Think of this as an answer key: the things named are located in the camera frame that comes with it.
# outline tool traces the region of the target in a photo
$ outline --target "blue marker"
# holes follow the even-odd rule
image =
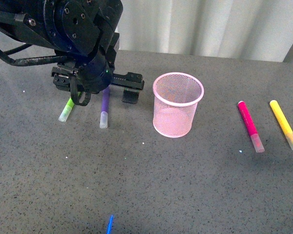
[[[109,219],[106,234],[111,234],[112,233],[113,218],[114,218],[113,215],[111,215],[111,218]]]

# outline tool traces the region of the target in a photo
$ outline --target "clear marker cap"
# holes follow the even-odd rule
[[[253,142],[256,153],[262,153],[265,151],[262,141],[260,140],[258,134],[253,134],[251,136],[251,140]]]
[[[287,138],[288,143],[289,143],[291,149],[293,150],[293,133],[287,133],[287,134],[285,134],[285,137]]]
[[[105,111],[102,111],[101,117],[100,117],[100,128],[107,128],[107,119],[108,119],[108,113]]]
[[[59,121],[66,122],[71,111],[72,111],[72,107],[70,107],[69,105],[66,105],[59,117]]]

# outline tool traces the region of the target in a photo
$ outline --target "black cable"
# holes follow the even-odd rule
[[[69,59],[69,57],[54,55],[54,56],[37,57],[37,58],[20,58],[20,59],[14,60],[0,49],[0,59],[12,66],[26,67],[26,66],[44,65],[44,64],[57,63],[57,62],[65,62]]]
[[[12,55],[12,54],[18,53],[18,52],[20,52],[20,51],[22,51],[22,50],[25,50],[25,49],[27,49],[27,48],[30,47],[30,46],[32,46],[32,45],[31,45],[31,44],[21,45],[21,46],[16,47],[16,48],[14,48],[14,49],[12,49],[12,50],[4,51],[4,53],[5,53],[6,55]]]

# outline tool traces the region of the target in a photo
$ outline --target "purple marker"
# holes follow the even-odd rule
[[[103,90],[100,128],[107,128],[108,101],[109,101],[109,86]]]

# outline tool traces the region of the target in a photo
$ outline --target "marker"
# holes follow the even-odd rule
[[[73,107],[74,107],[74,102],[73,100],[70,98],[67,102],[67,104],[65,105],[60,117],[59,117],[59,121],[61,122],[66,122],[70,112],[72,111]]]
[[[109,103],[109,86],[103,90],[101,117],[100,117],[100,128],[107,128],[108,103]]]
[[[106,234],[111,234],[112,233],[113,218],[114,218],[114,216],[111,215],[111,218],[109,219],[109,223],[108,223],[108,227],[107,227]]]
[[[251,117],[251,115],[250,115],[250,113],[248,111],[248,108],[247,108],[245,102],[240,101],[238,103],[238,108],[240,110],[240,113],[242,115],[242,119],[243,119],[243,121],[245,123],[245,126],[246,126],[246,128],[247,128],[247,130],[249,132],[250,137],[251,137],[251,140],[252,140],[252,143],[254,145],[255,151],[257,153],[264,152],[265,151],[264,146],[263,146],[263,144],[262,144],[262,142],[261,142],[261,140],[259,138],[259,135],[257,133],[257,129],[255,127],[255,124],[254,124],[254,122],[252,120],[252,117]]]
[[[281,126],[281,129],[282,129],[286,139],[288,140],[288,143],[289,143],[291,149],[293,150],[293,130],[292,130],[292,128],[290,127],[287,119],[285,118],[278,102],[276,100],[272,100],[270,102],[270,106],[272,108],[272,111],[273,111],[275,117],[277,118],[277,120]]]

